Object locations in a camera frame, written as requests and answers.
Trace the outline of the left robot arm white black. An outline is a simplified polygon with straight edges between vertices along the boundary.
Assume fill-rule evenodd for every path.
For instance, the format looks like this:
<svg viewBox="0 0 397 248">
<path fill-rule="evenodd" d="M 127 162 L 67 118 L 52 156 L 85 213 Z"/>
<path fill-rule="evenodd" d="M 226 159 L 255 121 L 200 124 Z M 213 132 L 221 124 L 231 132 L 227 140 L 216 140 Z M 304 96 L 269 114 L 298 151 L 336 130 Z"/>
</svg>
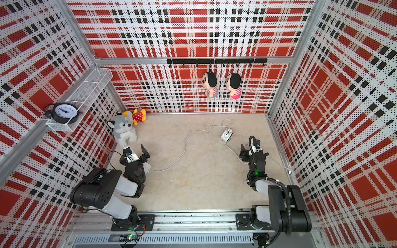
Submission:
<svg viewBox="0 0 397 248">
<path fill-rule="evenodd" d="M 85 176 L 70 194 L 70 201 L 82 208 L 93 207 L 112 217 L 111 231 L 152 231 L 155 215 L 139 215 L 136 206 L 122 201 L 114 195 L 139 198 L 145 187 L 147 160 L 150 154 L 141 145 L 142 154 L 136 155 L 130 147 L 125 147 L 117 169 L 94 168 Z"/>
</svg>

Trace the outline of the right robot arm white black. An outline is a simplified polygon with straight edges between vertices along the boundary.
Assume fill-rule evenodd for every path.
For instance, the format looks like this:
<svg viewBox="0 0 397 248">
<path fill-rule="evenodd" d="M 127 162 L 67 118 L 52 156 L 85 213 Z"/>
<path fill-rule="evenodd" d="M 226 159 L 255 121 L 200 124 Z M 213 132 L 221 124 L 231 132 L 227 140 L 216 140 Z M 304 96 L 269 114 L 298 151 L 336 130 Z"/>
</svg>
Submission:
<svg viewBox="0 0 397 248">
<path fill-rule="evenodd" d="M 248 214 L 236 215 L 238 230 L 274 230 L 277 233 L 309 233 L 312 222 L 300 187 L 285 185 L 266 174 L 269 153 L 241 148 L 239 158 L 249 166 L 247 185 L 268 198 L 265 205 L 253 205 Z"/>
</svg>

